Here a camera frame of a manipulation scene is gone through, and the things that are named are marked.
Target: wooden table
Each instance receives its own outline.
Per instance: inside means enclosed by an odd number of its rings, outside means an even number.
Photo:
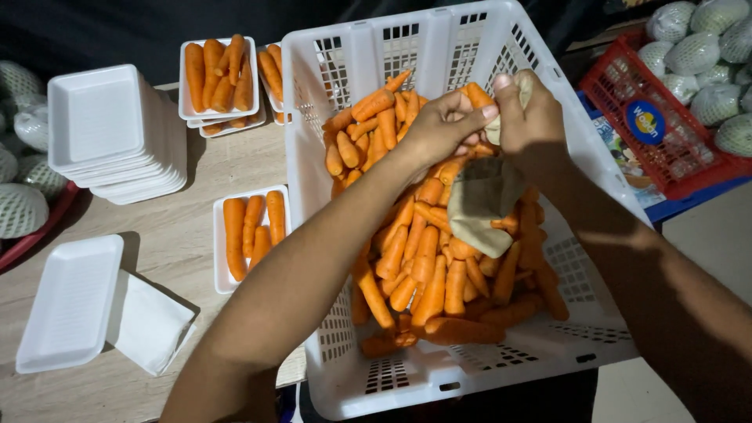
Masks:
[[[284,128],[268,121],[209,140],[197,129],[188,129],[189,177],[181,192],[123,206],[92,198],[88,190],[81,192],[61,222],[65,229],[59,236],[51,242],[45,239],[49,245],[0,275],[2,423],[141,423],[159,417],[177,373],[229,298],[214,290],[212,203],[287,182]],[[62,242],[110,233],[125,239],[123,269],[201,309],[195,322],[198,330],[160,377],[152,377],[114,349],[79,367],[16,374],[16,350],[50,251]]]

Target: logo sticker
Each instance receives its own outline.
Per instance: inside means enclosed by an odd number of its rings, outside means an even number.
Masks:
[[[626,105],[626,122],[632,134],[645,144],[658,145],[666,134],[663,115],[645,100],[635,100]]]

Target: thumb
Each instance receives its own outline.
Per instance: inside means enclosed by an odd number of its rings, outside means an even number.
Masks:
[[[493,80],[493,93],[496,102],[499,103],[502,129],[525,118],[520,104],[520,88],[512,81],[511,76],[497,75]]]
[[[486,125],[499,115],[499,108],[496,105],[486,105],[481,108],[476,108],[472,112],[466,114],[462,119],[450,123],[450,127],[454,131],[454,136],[458,139],[464,139],[470,134],[480,131]]]

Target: white plastic crate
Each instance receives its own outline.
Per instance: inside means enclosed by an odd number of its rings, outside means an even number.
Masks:
[[[562,103],[569,153],[603,190],[646,223],[524,9],[514,0],[474,2],[288,34],[283,42],[287,180],[293,228],[323,207],[332,179],[321,124],[337,110],[413,69],[404,89],[434,99],[470,81],[492,93],[493,76],[532,68]],[[350,284],[305,343],[311,399],[331,420],[352,418],[570,373],[638,355],[608,289],[562,218],[541,199],[546,258],[559,275],[571,318],[539,314],[498,345],[440,347],[420,341],[392,357],[367,360],[358,340],[373,327],[350,323]]]

